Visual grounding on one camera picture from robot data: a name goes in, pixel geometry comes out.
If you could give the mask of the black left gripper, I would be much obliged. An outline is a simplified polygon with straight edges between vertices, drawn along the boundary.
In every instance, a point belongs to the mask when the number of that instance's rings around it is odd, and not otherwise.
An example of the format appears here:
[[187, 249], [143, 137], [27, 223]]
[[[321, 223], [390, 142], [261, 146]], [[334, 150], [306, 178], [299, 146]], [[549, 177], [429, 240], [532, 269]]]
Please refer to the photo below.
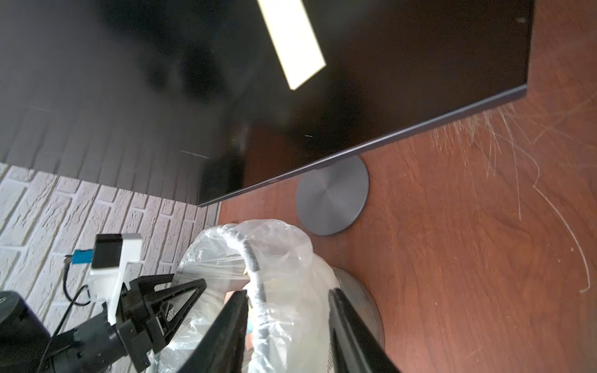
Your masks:
[[155, 290], [173, 279], [174, 274], [155, 274], [132, 280], [130, 288], [123, 285], [122, 298], [149, 296], [149, 333], [138, 331], [131, 319], [112, 325], [103, 310], [54, 338], [46, 356], [46, 371], [105, 372], [125, 357], [136, 371], [145, 371], [151, 365], [149, 351], [163, 350], [171, 342], [207, 288], [206, 281], [199, 279]]

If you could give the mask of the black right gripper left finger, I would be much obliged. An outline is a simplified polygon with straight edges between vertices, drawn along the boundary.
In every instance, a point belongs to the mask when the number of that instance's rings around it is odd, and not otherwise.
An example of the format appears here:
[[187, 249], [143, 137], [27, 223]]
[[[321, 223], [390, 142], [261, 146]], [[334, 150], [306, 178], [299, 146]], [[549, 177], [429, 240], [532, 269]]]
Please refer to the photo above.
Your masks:
[[247, 292], [234, 292], [179, 373], [241, 372], [246, 349]]

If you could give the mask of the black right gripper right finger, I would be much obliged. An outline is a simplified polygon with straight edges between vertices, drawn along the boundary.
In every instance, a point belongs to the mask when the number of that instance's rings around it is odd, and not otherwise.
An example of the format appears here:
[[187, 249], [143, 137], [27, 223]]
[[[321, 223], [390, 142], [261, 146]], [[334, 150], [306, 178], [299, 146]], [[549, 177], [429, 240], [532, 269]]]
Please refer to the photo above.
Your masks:
[[334, 288], [329, 291], [328, 300], [334, 371], [399, 373], [345, 293]]

